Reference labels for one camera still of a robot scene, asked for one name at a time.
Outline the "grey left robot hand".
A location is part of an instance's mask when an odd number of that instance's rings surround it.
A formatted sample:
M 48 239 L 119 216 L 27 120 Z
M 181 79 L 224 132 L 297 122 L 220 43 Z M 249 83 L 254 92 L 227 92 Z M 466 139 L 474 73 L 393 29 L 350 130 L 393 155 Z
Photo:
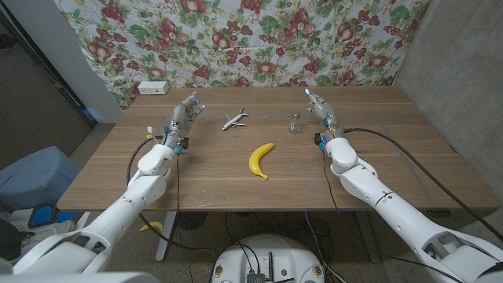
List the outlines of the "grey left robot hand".
M 198 107 L 199 103 L 197 92 L 194 91 L 174 108 L 170 122 L 164 128 L 163 145 L 173 150 L 178 147 L 182 139 L 191 131 L 193 122 L 205 110 L 204 105 Z

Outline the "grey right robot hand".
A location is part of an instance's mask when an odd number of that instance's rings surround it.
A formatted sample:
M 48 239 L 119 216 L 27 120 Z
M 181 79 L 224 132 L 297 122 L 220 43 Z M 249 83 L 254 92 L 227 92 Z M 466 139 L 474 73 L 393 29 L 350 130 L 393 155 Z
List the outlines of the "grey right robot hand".
M 339 126 L 336 118 L 336 112 L 333 107 L 325 101 L 321 96 L 315 94 L 314 92 L 305 89 L 307 98 L 309 99 L 308 108 L 309 112 L 312 112 L 320 120 L 321 132 L 316 133 L 314 136 L 314 143 L 321 150 L 325 149 L 325 145 L 334 138 L 342 138 L 343 131 Z

